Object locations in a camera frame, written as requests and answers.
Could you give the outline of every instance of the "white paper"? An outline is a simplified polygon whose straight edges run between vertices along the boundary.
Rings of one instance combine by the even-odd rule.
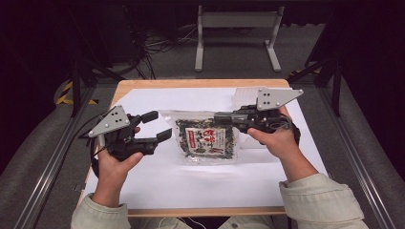
[[[131,115],[157,110],[231,112],[235,91],[235,88],[136,89],[117,104]],[[301,131],[303,154],[320,173],[326,174],[296,99],[287,108]],[[170,128],[161,116],[139,126],[141,131],[136,137],[152,137]],[[182,165],[181,149],[172,136],[129,173],[120,200],[129,209],[283,206],[278,183],[286,180],[286,176],[279,159],[267,149],[241,149],[238,154],[238,162],[232,165]],[[96,189],[96,182],[91,173],[83,196]]]

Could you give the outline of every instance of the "triangular metal plate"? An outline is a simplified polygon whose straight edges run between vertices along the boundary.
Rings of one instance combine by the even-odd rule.
[[[303,90],[260,88],[257,94],[257,110],[278,109],[303,93]]]
[[[130,125],[128,116],[122,106],[116,106],[89,132],[89,137],[110,133]]]

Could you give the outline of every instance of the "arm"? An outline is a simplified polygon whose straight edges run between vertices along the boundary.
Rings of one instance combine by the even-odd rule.
[[[285,107],[280,112],[288,115]],[[280,183],[283,202],[299,228],[367,228],[352,190],[319,174],[295,143],[292,130],[267,134],[249,129],[247,133],[280,159],[288,179]]]
[[[84,198],[75,209],[71,227],[79,228],[131,228],[128,209],[119,204],[121,188],[128,172],[142,159],[136,153],[120,162],[103,150],[98,154],[99,176],[96,190]]]
[[[288,115],[286,107],[280,108],[280,113]],[[274,134],[267,134],[250,128],[247,133],[265,144],[268,150],[280,159],[288,182],[318,173],[301,153],[295,143],[292,130],[280,129]]]

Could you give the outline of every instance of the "cloth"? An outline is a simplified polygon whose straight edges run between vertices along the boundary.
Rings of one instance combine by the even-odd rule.
[[[288,183],[280,182],[287,215],[296,219],[300,229],[368,228],[352,190],[325,175],[317,174]],[[72,228],[131,228],[127,206],[107,208],[92,202],[91,194],[82,200],[72,218]],[[180,219],[134,219],[134,228],[190,229]],[[269,216],[231,217],[220,229],[273,229]]]

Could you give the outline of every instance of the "snack bag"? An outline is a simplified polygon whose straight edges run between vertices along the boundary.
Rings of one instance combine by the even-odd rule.
[[[216,125],[214,112],[159,111],[174,131],[186,164],[216,165],[237,161],[239,131]]]

